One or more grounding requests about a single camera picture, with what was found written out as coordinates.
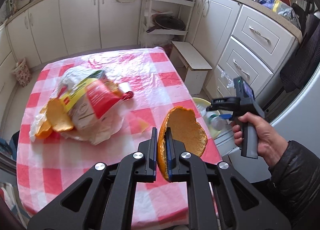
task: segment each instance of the finger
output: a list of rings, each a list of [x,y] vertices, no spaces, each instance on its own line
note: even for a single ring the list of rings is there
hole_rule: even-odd
[[[236,133],[233,135],[233,137],[234,137],[235,139],[241,138],[241,137],[242,137],[242,131],[236,132]]]
[[[240,130],[241,130],[241,127],[240,127],[240,125],[238,125],[238,124],[236,124],[235,126],[232,127],[232,131],[233,131],[234,133],[236,133],[236,132],[238,132],[238,131],[240,131]]]
[[[237,145],[238,147],[242,144],[243,139],[239,138],[235,140],[235,145]]]
[[[266,122],[262,117],[250,112],[245,113],[243,116],[239,116],[238,119],[241,122],[252,123],[254,126],[258,126],[260,123]]]

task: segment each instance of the pan lid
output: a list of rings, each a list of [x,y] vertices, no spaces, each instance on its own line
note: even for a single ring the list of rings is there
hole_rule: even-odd
[[[184,30],[186,27],[183,21],[171,15],[158,15],[155,17],[154,21],[157,25],[168,30],[181,31]]]

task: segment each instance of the black and gray handheld gripper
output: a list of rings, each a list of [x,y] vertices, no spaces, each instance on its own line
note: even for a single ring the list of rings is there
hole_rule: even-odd
[[[264,118],[264,112],[257,104],[254,98],[252,88],[244,81],[242,77],[233,79],[236,97],[224,97],[212,99],[211,105],[206,111],[227,110],[233,111],[229,120],[234,120],[236,117],[244,115],[246,112],[251,112]],[[258,136],[253,124],[242,124],[242,146],[241,156],[257,159],[258,158]]]

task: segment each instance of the black jacket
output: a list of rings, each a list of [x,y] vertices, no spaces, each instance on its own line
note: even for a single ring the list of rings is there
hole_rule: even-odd
[[[293,230],[320,229],[320,159],[290,141],[271,178],[253,185],[290,220]]]

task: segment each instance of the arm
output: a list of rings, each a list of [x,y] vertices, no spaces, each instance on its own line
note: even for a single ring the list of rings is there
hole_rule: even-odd
[[[286,140],[263,118],[246,113],[241,122],[251,122],[258,134],[258,154],[269,166],[269,192],[281,200],[282,208],[291,224],[296,225],[316,202],[320,189],[320,159],[303,145]],[[235,144],[241,145],[240,126],[233,123]],[[320,203],[317,202],[320,217]]]

